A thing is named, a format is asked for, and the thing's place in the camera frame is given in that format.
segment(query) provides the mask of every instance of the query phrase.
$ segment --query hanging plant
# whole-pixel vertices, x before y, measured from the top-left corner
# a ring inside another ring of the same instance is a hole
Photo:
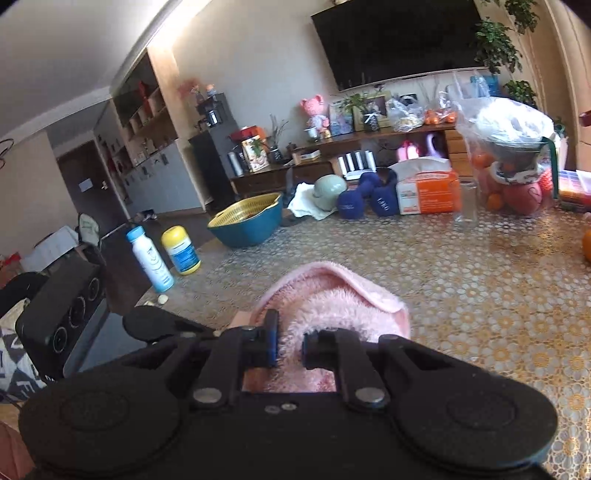
[[[538,25],[540,16],[531,10],[532,6],[537,4],[535,0],[505,0],[505,9],[513,17],[515,28],[521,35],[525,34],[528,28],[534,31]]]
[[[515,71],[515,68],[522,71],[519,61],[521,53],[508,37],[507,31],[509,30],[511,30],[509,27],[500,22],[493,22],[488,17],[478,24],[478,32],[476,32],[478,53],[475,60],[482,62],[491,73],[500,73],[499,67],[503,65],[511,73]]]
[[[535,109],[538,108],[538,104],[535,102],[537,95],[529,82],[525,80],[511,80],[505,85],[505,89],[511,100],[524,103]]]

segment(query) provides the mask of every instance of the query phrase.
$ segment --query orange fruit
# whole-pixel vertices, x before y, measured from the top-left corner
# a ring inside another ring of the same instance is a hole
[[[499,193],[493,193],[488,196],[488,200],[486,201],[486,209],[491,210],[492,212],[496,212],[497,210],[502,209],[505,206],[505,201],[503,197]]]
[[[479,153],[472,157],[472,165],[477,170],[483,170],[484,168],[490,167],[495,161],[490,153]]]
[[[583,255],[591,262],[591,230],[587,230],[583,236]]]

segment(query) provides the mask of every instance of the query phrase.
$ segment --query doorway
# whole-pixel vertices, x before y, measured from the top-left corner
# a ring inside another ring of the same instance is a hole
[[[76,210],[97,221],[101,236],[127,222],[94,142],[62,155],[57,164]]]

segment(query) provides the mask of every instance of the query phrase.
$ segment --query stuffed toy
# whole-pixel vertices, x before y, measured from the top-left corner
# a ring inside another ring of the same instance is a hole
[[[324,114],[326,112],[326,104],[324,103],[322,95],[316,95],[310,100],[302,100],[301,107],[310,117],[308,120],[308,127],[316,127],[321,137],[330,138],[330,120]]]

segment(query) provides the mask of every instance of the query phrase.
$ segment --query speaker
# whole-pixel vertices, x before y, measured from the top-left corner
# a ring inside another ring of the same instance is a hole
[[[17,335],[42,378],[68,376],[64,366],[72,352],[80,350],[81,337],[85,343],[92,341],[87,325],[100,323],[95,312],[105,310],[105,305],[100,266],[71,255],[49,277],[16,324]]]

